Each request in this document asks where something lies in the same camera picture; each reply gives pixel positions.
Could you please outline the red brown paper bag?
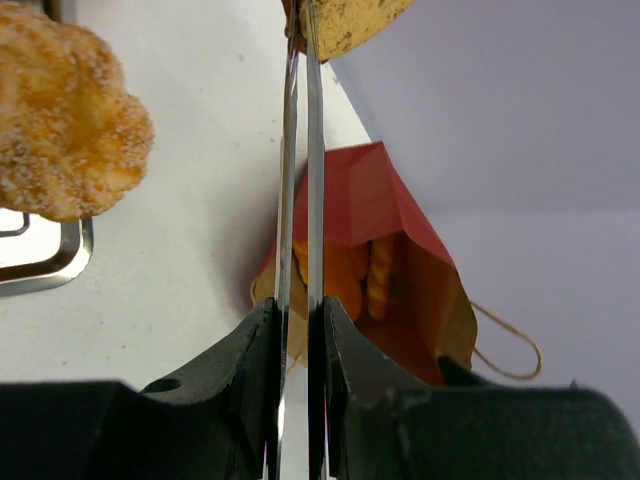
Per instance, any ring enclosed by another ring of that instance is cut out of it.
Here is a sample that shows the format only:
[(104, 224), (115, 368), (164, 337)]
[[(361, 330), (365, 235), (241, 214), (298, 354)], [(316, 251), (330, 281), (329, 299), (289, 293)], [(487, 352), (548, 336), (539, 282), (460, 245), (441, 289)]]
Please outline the red brown paper bag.
[(445, 381), (438, 359), (469, 369), (480, 354), (476, 313), (453, 259), (392, 165), (383, 143), (327, 152), (324, 244), (356, 247), (395, 235), (390, 306), (382, 321), (366, 308), (356, 328), (427, 384)]

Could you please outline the fake bread slice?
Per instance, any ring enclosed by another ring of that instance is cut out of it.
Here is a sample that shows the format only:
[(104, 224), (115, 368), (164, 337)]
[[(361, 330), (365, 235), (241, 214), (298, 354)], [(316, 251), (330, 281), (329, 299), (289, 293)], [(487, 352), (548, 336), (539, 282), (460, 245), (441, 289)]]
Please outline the fake bread slice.
[(314, 50), (321, 62), (364, 44), (405, 12), (412, 0), (316, 0), (281, 2), (285, 36), (296, 51)]

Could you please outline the metal tongs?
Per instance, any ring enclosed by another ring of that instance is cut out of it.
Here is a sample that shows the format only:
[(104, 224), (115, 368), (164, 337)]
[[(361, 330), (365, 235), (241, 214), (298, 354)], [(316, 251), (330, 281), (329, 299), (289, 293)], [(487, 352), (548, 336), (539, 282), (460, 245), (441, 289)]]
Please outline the metal tongs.
[[(275, 254), (274, 296), (279, 339), (279, 379), (275, 404), (273, 437), (267, 442), (266, 475), (279, 479), (285, 432), (286, 362), (288, 323), (293, 275), (293, 256), (304, 260), (306, 273), (307, 393), (308, 393), (308, 477), (326, 479), (328, 467), (328, 427), (326, 408), (326, 366), (324, 336), (324, 192), (325, 142), (321, 62), (317, 53), (316, 1), (291, 1), (286, 27), (287, 61), (283, 98), (280, 193)], [(307, 242), (294, 239), (294, 170), (296, 164), (298, 116), (298, 60), (300, 40), (306, 46), (308, 200)]]

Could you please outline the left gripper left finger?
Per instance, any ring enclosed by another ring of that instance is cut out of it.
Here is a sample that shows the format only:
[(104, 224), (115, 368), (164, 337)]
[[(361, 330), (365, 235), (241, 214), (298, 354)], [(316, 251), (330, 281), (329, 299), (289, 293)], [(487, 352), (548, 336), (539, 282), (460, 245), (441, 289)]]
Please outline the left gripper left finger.
[(5, 479), (271, 478), (278, 322), (259, 302), (227, 336), (136, 391), (119, 381), (5, 384)]

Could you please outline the sugared round fake bun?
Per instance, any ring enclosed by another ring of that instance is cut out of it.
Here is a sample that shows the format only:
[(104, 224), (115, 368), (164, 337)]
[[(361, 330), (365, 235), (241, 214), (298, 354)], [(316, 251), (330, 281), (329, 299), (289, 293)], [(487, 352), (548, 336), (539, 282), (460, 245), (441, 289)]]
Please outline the sugared round fake bun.
[(56, 222), (99, 215), (144, 178), (153, 140), (108, 43), (2, 2), (2, 207)]

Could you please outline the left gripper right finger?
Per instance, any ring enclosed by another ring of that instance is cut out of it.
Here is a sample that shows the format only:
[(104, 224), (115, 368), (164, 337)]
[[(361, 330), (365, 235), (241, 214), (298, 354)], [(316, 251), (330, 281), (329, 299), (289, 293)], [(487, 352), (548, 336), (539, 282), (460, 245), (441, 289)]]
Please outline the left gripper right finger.
[(329, 471), (339, 479), (635, 479), (639, 444), (605, 395), (490, 383), (449, 358), (435, 387), (324, 302)]

